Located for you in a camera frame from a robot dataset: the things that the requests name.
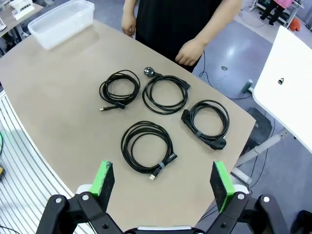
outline screw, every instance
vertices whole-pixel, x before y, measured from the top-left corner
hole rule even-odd
[[[83,195],[83,196],[82,196],[82,200],[86,201],[86,200],[88,200],[88,199],[89,199],[89,196],[88,196],[88,195]]]
[[[245,198],[245,196],[244,196],[243,194],[239,194],[239,195],[237,195],[237,198],[238,198],[239,200],[243,200],[243,199]]]
[[[264,202],[269,202],[270,199],[269,199],[269,197],[265,196],[265,197],[263,198],[263,201],[264,201]]]

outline black shirt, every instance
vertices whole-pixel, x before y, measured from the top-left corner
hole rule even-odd
[[[174,61],[206,26],[221,0],[140,0],[136,39]]]

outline coiled black power cord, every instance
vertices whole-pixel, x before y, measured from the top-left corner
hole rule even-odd
[[[132,76],[125,74],[123,72],[129,72],[133,74],[136,79],[134,79]],[[134,85],[133,92],[130,94],[126,94],[126,95],[117,95],[117,94],[111,93],[109,91],[109,86],[113,82],[119,79],[129,80]],[[126,105],[128,105],[130,102],[132,102],[136,98],[137,94],[140,91],[140,87],[141,87],[140,80],[137,77],[137,75],[133,73],[132,71],[121,70],[121,71],[115,72],[110,77],[108,77],[108,79],[104,81],[99,87],[99,95],[101,96],[101,98],[114,106],[103,107],[100,109],[100,111],[108,111],[108,110],[116,109],[116,108],[125,109]]]
[[[215,105],[211,105],[208,102],[212,102],[220,106],[222,109]],[[194,124],[194,119],[196,114],[202,110],[203,108],[211,108],[213,109],[220,117],[223,129],[221,133],[215,135],[215,136],[209,136],[206,134],[203,134],[200,130],[198,130]],[[201,139],[205,144],[209,145],[214,150],[222,150],[226,146],[226,140],[224,139],[224,136],[226,135],[229,126],[230,126],[230,117],[228,111],[225,109],[225,107],[214,100],[202,100],[196,103],[190,110],[184,110],[182,117],[181,117],[183,123],[185,123],[189,129],[199,138]]]
[[[186,81],[175,76],[163,76],[162,74],[156,73],[151,67],[146,67],[144,70],[144,74],[148,77],[156,76],[155,78],[151,79],[147,83],[147,85],[145,86],[142,92],[143,102],[151,111],[157,114],[161,114],[161,115],[170,115],[170,114],[178,112],[185,106],[188,100],[187,90],[190,88],[190,85]],[[153,88],[157,82],[162,81],[162,80],[168,80],[174,83],[175,85],[177,85],[177,87],[180,89],[182,93],[181,101],[179,101],[177,104],[174,104],[174,105],[162,105],[162,104],[155,102],[155,100],[153,99]],[[147,103],[145,96],[155,107],[159,108],[161,111],[158,111],[154,109],[153,107],[151,107]]]
[[[134,144],[138,139],[145,135],[154,135],[160,137],[167,144],[167,152],[163,160],[153,167],[142,166],[135,160],[133,155]],[[172,142],[167,131],[163,127],[149,121],[137,122],[124,133],[121,139],[121,152],[129,166],[131,166],[137,172],[143,174],[151,174],[151,180],[153,180],[168,163],[172,162],[174,159],[177,158],[177,155],[174,153],[174,148],[172,146]]]

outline clear plastic bin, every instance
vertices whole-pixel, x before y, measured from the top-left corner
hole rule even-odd
[[[43,14],[28,24],[39,44],[50,50],[93,23],[94,4],[71,0]]]

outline orange object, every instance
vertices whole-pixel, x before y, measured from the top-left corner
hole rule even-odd
[[[301,23],[300,20],[298,20],[298,18],[293,18],[291,24],[289,25],[289,28],[294,32],[294,31],[300,31],[301,28]]]

